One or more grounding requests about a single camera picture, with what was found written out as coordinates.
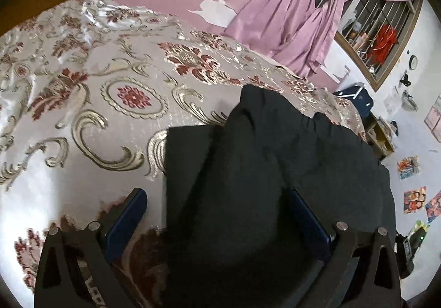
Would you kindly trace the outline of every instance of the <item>dark blue bag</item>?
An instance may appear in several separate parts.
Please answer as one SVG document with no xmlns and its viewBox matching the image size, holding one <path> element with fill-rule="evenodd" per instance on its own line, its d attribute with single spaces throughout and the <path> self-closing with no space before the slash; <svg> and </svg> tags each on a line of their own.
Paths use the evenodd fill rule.
<svg viewBox="0 0 441 308">
<path fill-rule="evenodd" d="M 362 118 L 368 117 L 373 108 L 372 97 L 365 88 L 359 87 L 358 85 L 354 85 L 342 91 L 336 91 L 334 95 L 350 100 Z"/>
</svg>

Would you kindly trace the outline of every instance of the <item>tied curtain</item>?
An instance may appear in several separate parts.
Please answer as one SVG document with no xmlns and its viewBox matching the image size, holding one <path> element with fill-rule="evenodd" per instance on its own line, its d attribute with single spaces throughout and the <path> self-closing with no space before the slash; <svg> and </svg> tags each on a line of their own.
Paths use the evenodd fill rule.
<svg viewBox="0 0 441 308">
<path fill-rule="evenodd" d="M 307 77 L 324 65 L 345 1 L 251 0 L 225 34 Z"/>
</svg>

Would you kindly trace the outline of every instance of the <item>folded black garment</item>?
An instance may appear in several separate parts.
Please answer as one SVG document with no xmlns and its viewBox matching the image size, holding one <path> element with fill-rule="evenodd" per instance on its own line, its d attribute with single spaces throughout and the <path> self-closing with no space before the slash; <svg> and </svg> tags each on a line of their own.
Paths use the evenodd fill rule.
<svg viewBox="0 0 441 308">
<path fill-rule="evenodd" d="M 165 164 L 165 308 L 295 307 L 322 263 L 287 214 L 288 189 L 394 240 L 389 172 L 369 145 L 274 91 L 246 85 L 224 127 L 170 128 Z"/>
</svg>

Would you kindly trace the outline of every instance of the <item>silver bolt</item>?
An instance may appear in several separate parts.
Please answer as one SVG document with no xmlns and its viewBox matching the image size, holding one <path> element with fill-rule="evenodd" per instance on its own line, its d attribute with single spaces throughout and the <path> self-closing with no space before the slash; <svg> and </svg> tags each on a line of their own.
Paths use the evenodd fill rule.
<svg viewBox="0 0 441 308">
<path fill-rule="evenodd" d="M 384 227 L 379 227 L 377 231 L 382 236 L 386 236 L 387 235 L 387 230 Z"/>
<path fill-rule="evenodd" d="M 56 235 L 57 232 L 58 232 L 58 227 L 52 227 L 52 228 L 49 230 L 49 235 L 50 235 L 50 236 Z"/>
<path fill-rule="evenodd" d="M 340 231 L 346 231 L 348 229 L 348 224 L 346 222 L 339 221 L 339 222 L 337 222 L 337 228 Z"/>
<path fill-rule="evenodd" d="M 93 221 L 89 224 L 88 227 L 90 231 L 96 231 L 97 229 L 100 228 L 100 223 L 98 221 Z"/>
</svg>

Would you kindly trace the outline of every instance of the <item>floral bedspread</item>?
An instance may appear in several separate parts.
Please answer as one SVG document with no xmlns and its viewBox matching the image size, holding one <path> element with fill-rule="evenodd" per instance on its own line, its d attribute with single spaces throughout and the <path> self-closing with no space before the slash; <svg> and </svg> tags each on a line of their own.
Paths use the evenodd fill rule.
<svg viewBox="0 0 441 308">
<path fill-rule="evenodd" d="M 147 214 L 114 270 L 142 305 L 159 305 L 167 128 L 223 125 L 247 83 L 364 138 L 349 101 L 172 15 L 109 0 L 68 1 L 3 35 L 0 274 L 20 304 L 34 306 L 50 227 L 83 229 L 140 187 Z"/>
</svg>

